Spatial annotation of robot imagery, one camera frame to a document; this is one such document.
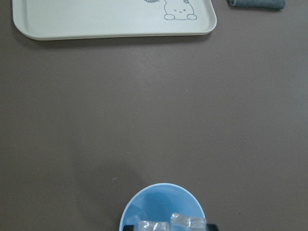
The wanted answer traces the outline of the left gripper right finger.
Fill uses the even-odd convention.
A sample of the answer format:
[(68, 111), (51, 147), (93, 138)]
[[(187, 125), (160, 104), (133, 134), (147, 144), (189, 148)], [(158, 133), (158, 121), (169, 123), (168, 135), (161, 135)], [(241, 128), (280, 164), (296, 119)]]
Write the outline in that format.
[(218, 226), (216, 224), (207, 224), (206, 230), (207, 231), (218, 231)]

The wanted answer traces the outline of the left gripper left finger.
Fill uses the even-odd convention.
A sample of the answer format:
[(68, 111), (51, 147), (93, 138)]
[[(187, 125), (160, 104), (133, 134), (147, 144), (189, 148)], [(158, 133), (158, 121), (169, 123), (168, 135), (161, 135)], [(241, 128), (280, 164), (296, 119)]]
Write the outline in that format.
[(138, 226), (136, 225), (125, 225), (123, 231), (138, 231)]

